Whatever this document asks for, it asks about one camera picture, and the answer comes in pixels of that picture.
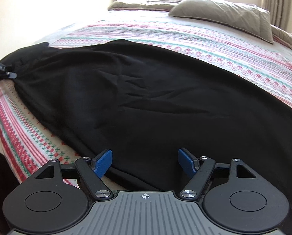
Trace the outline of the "grey quilted comforter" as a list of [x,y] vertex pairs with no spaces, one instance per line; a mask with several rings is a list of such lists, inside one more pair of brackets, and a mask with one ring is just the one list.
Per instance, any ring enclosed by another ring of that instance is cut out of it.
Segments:
[[292,33],[271,25],[273,40],[292,50]]

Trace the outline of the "beige folded blanket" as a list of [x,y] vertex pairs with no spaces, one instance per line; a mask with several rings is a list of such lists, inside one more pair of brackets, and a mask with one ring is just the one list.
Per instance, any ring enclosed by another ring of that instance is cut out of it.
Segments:
[[178,0],[116,0],[109,5],[108,11],[149,10],[169,12],[180,2]]

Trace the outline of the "beige pillow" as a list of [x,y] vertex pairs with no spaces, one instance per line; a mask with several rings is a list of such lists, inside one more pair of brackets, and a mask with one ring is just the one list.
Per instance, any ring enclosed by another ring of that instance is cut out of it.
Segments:
[[225,0],[182,0],[170,10],[169,16],[226,25],[268,43],[274,43],[269,11],[254,4]]

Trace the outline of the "grey curtain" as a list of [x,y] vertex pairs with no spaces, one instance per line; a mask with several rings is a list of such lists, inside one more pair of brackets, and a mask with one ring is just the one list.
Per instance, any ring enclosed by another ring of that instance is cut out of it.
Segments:
[[286,30],[292,0],[261,0],[261,7],[270,13],[270,23]]

